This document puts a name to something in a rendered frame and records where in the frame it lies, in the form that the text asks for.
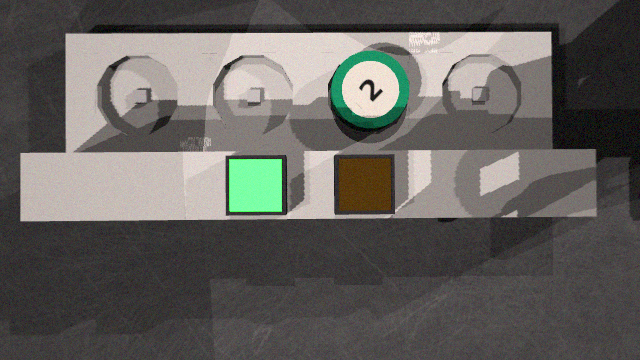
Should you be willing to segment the green screw cap numbered 2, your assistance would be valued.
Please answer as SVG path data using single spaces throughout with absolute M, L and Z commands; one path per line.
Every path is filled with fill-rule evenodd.
M 400 63 L 379 51 L 362 51 L 344 60 L 330 90 L 331 104 L 346 126 L 373 132 L 393 123 L 409 99 L 409 81 Z

